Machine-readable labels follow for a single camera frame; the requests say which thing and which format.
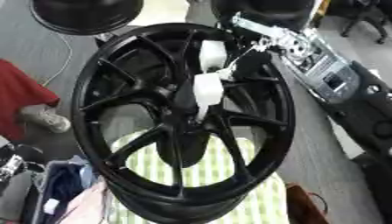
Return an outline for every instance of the brown bag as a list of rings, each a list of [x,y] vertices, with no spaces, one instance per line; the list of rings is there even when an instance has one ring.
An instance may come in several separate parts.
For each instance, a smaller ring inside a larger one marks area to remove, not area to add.
[[[320,212],[313,203],[311,196],[320,199],[325,205],[323,212]],[[292,224],[328,224],[326,214],[328,206],[326,201],[316,193],[309,193],[300,185],[287,185],[287,205],[290,223]]]

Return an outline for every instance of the robotic arm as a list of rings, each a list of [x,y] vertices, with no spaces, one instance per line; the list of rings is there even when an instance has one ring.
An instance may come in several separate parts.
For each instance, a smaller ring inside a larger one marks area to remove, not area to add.
[[[392,89],[356,61],[336,53],[314,29],[296,33],[237,13],[234,27],[260,34],[253,49],[277,48],[283,63],[364,151],[392,171]]]

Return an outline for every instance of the white plastic block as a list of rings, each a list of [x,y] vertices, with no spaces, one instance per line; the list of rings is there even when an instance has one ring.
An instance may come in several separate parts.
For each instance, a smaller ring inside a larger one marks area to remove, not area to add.
[[[224,88],[217,73],[202,73],[194,78],[193,93],[199,106],[198,119],[202,120],[209,106],[219,104]]]
[[[10,143],[10,141],[8,141],[5,137],[0,136],[0,149],[9,143]]]
[[[44,213],[46,214],[54,214],[56,212],[56,207],[59,205],[59,201],[56,199],[49,199],[44,204]]]
[[[203,73],[206,74],[211,67],[223,68],[227,59],[228,52],[224,42],[204,40],[201,44],[199,61]]]

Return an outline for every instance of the shoe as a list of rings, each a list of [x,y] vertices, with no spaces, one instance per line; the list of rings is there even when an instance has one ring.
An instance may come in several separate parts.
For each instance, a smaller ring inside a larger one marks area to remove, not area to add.
[[[20,115],[29,122],[47,127],[54,133],[64,133],[71,128],[71,123],[64,116],[57,115],[55,108],[45,105],[25,107]]]

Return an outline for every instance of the white cable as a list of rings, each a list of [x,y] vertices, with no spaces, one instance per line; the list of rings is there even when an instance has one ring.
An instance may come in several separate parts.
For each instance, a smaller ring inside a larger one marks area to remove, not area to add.
[[[48,80],[46,80],[42,86],[47,87],[54,79],[56,79],[60,74],[62,74],[64,72],[64,70],[66,70],[67,66],[69,65],[69,62],[71,61],[71,58],[74,54],[72,47],[69,45],[68,41],[64,38],[63,35],[55,32],[55,34],[59,37],[59,39],[61,39],[61,41],[63,41],[63,43],[66,45],[66,47],[68,48],[68,57],[66,58],[66,62],[64,62],[64,65],[61,67],[61,69],[51,78],[49,78]]]

